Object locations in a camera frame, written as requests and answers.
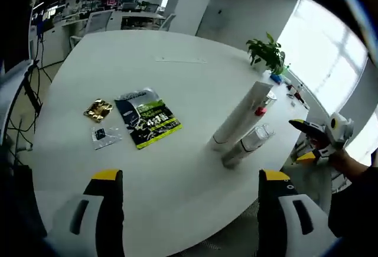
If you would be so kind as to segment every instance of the white chair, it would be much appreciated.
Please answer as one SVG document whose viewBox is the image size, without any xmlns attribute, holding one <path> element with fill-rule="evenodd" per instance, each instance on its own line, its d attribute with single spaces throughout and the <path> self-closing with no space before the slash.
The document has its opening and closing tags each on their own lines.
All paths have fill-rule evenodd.
<svg viewBox="0 0 378 257">
<path fill-rule="evenodd" d="M 169 31 L 170 30 L 170 26 L 171 26 L 171 23 L 172 23 L 172 20 L 176 17 L 175 14 L 171 14 L 168 16 L 167 19 L 165 19 L 165 21 L 162 23 L 162 25 L 159 27 L 159 30 L 160 31 Z"/>
<path fill-rule="evenodd" d="M 112 16 L 114 10 L 107 10 L 107 11 L 100 11 L 91 13 L 88 18 L 88 22 L 85 27 L 84 35 L 90 34 L 91 32 L 100 32 L 106 31 L 106 26 Z M 84 37 L 72 35 L 70 37 L 70 47 L 71 50 L 75 47 L 75 45 Z"/>
</svg>

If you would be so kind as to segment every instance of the floor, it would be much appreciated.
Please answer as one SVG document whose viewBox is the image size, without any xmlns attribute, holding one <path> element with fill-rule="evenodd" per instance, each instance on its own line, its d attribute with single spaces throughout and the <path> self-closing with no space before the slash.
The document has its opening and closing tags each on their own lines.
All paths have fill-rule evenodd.
<svg viewBox="0 0 378 257">
<path fill-rule="evenodd" d="M 49 75 L 49 77 L 52 80 L 54 80 L 54 77 L 59 71 L 59 68 L 62 65 L 62 63 L 63 62 L 44 68 L 44 71 Z M 50 80 L 48 79 L 46 74 L 43 72 L 43 70 L 40 70 L 39 81 L 38 81 L 37 71 L 34 71 L 31 77 L 31 87 L 36 93 L 38 91 L 38 83 L 39 83 L 38 97 L 41 99 L 41 102 L 43 103 L 51 84 Z M 11 114 L 11 120 L 12 121 L 9 123 L 8 128 L 13 128 L 12 126 L 12 123 L 13 123 L 16 128 L 23 129 L 23 130 L 28 129 L 34 121 L 34 108 L 31 105 L 28 96 L 25 95 L 25 91 L 23 88 L 21 92 L 19 93 L 19 96 L 17 97 L 17 100 L 15 102 L 15 106 Z M 17 133 L 18 132 L 16 130 L 8 129 L 7 131 L 8 136 L 11 138 L 13 142 L 16 142 Z M 27 140 L 29 140 L 32 143 L 33 136 L 34 136 L 34 126 L 32 126 L 27 132 L 22 132 L 22 134 L 25 136 Z M 21 147 L 25 147 L 26 143 L 27 143 L 26 140 L 21 135 L 19 135 L 18 149 L 20 149 Z M 12 146 L 12 152 L 15 153 L 15 145 Z M 23 164 L 29 165 L 31 163 L 29 151 L 19 151 L 17 152 L 17 157 L 19 161 L 21 161 Z"/>
</svg>

